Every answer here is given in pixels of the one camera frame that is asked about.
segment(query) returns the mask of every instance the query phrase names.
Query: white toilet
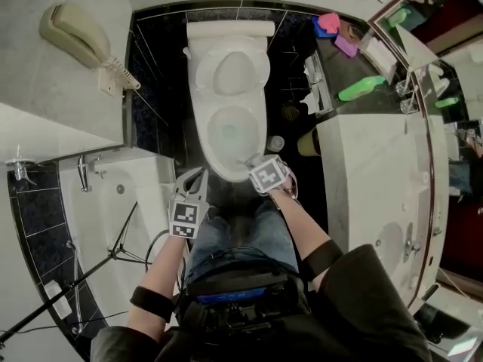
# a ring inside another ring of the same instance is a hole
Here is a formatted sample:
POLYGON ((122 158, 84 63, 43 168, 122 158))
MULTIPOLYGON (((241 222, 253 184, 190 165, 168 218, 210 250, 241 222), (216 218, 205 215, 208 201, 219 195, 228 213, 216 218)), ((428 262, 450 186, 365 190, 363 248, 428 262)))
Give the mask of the white toilet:
POLYGON ((203 152, 222 178, 244 181, 244 162, 265 149, 266 38, 275 25, 220 20, 188 23, 186 29, 189 91, 203 152))

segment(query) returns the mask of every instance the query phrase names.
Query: black wrist strap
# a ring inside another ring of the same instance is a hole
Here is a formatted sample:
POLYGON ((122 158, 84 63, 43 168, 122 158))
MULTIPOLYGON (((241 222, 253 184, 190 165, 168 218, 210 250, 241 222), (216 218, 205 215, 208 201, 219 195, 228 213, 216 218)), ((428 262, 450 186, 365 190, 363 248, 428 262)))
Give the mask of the black wrist strap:
POLYGON ((166 323, 170 321, 174 310, 171 299, 144 287, 136 287, 130 302, 144 311, 163 318, 166 323))
POLYGON ((307 279, 314 280, 342 257, 342 255, 343 252, 334 243, 334 240, 326 241, 302 261, 300 267, 301 273, 307 279))

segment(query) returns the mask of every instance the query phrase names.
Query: telephone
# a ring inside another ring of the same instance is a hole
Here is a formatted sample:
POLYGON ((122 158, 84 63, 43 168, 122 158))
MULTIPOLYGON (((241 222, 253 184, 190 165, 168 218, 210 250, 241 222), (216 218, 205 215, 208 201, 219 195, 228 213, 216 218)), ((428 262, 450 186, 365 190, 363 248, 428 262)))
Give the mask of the telephone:
POLYGON ((111 57, 111 44, 100 24, 73 2, 49 7, 40 20, 40 35, 68 52, 90 69, 114 71, 124 88, 138 89, 140 83, 122 63, 111 57))

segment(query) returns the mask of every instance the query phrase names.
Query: blue strip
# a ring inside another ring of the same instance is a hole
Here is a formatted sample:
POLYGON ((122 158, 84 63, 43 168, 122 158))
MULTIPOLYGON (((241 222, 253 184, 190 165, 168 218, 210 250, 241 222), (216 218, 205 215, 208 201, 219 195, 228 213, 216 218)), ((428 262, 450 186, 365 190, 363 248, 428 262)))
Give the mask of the blue strip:
POLYGON ((203 305, 212 305, 215 303, 237 302, 257 298, 265 293, 266 287, 256 288, 254 290, 237 291, 235 293, 221 293, 219 295, 199 295, 196 300, 203 305))

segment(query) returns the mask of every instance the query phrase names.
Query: toilet lid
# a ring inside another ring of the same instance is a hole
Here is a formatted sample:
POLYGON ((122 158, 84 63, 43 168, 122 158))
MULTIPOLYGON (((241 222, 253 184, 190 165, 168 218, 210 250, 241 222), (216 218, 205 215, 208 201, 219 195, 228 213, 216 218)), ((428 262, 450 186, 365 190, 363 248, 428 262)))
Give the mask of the toilet lid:
POLYGON ((195 83, 205 94, 240 97, 261 91, 269 75, 269 58, 260 44, 252 38, 230 36, 203 56, 195 83))

